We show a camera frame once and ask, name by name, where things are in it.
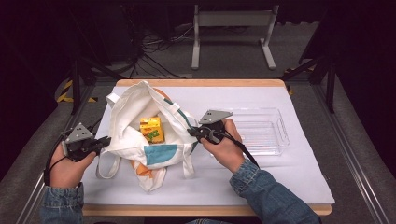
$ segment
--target transparent box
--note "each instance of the transparent box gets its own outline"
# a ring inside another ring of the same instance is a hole
[[[282,115],[277,108],[222,108],[241,134],[243,144],[252,155],[281,155],[289,145]]]

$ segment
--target denim jacket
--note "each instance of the denim jacket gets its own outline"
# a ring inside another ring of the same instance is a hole
[[[273,176],[246,160],[233,174],[230,184],[247,200],[262,223],[319,223],[319,217]],[[82,223],[83,186],[75,189],[45,187],[40,209],[42,223]],[[191,223],[219,223],[215,220]]]

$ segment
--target canvas bag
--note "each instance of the canvas bag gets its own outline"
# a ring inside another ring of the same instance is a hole
[[[127,89],[120,97],[111,93],[107,101],[112,107],[109,124],[111,143],[102,150],[101,155],[110,152],[115,160],[107,175],[100,168],[101,157],[96,175],[111,178],[119,169],[120,159],[131,161],[139,179],[139,185],[145,191],[159,188],[166,174],[166,167],[183,162],[185,177],[194,174],[191,153],[198,141],[188,133],[190,120],[195,120],[180,106],[155,91],[147,81],[141,81]],[[160,117],[163,144],[149,144],[139,132],[141,118]]]

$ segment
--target yellow juice box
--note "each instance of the yellow juice box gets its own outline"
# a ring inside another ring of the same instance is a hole
[[[146,137],[149,143],[163,143],[163,127],[161,126],[161,119],[142,118],[140,119],[140,132]]]

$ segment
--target white sheet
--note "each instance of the white sheet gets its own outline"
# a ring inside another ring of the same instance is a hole
[[[121,95],[127,87],[115,87]],[[208,108],[276,107],[279,109],[290,144],[281,156],[255,156],[262,169],[309,204],[331,204],[334,198],[321,174],[311,146],[305,138],[288,93],[283,87],[158,87],[173,102],[198,120]],[[97,138],[106,136],[110,107],[107,106]],[[107,167],[113,159],[103,158]],[[201,144],[192,154],[195,178],[185,179],[182,164],[168,167],[163,186],[145,192],[127,160],[112,179],[95,176],[97,160],[88,167],[82,181],[85,203],[139,205],[241,205],[247,204],[233,192],[232,174],[210,156]]]

